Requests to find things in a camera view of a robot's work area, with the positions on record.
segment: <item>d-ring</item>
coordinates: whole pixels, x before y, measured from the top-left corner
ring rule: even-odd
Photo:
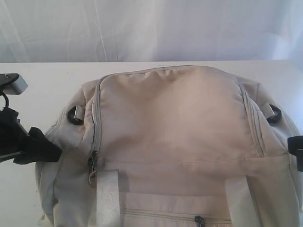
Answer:
[[[97,173],[97,171],[93,171],[89,174],[89,185],[90,187],[94,188],[93,185],[91,184],[91,178],[94,178],[95,177],[95,174]]]

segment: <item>white table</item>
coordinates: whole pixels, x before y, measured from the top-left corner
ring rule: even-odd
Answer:
[[[2,63],[0,73],[20,73],[28,89],[10,96],[22,125],[47,130],[80,85],[115,72],[172,65],[207,65],[257,80],[303,131],[303,75],[289,61],[196,61],[118,63]],[[36,226],[42,214],[34,165],[0,164],[0,226]]]

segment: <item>fabric backdrop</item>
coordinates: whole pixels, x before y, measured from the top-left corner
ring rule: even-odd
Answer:
[[[0,0],[0,62],[291,59],[303,0]]]

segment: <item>bag strap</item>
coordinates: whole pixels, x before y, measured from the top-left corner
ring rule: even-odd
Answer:
[[[225,191],[233,227],[262,227],[247,176],[226,179]]]
[[[97,174],[97,227],[120,226],[118,170],[100,169]]]

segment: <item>bag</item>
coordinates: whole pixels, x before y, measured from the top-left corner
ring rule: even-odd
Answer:
[[[39,224],[298,227],[296,135],[259,83],[215,68],[88,82],[47,133],[59,162],[36,164]]]

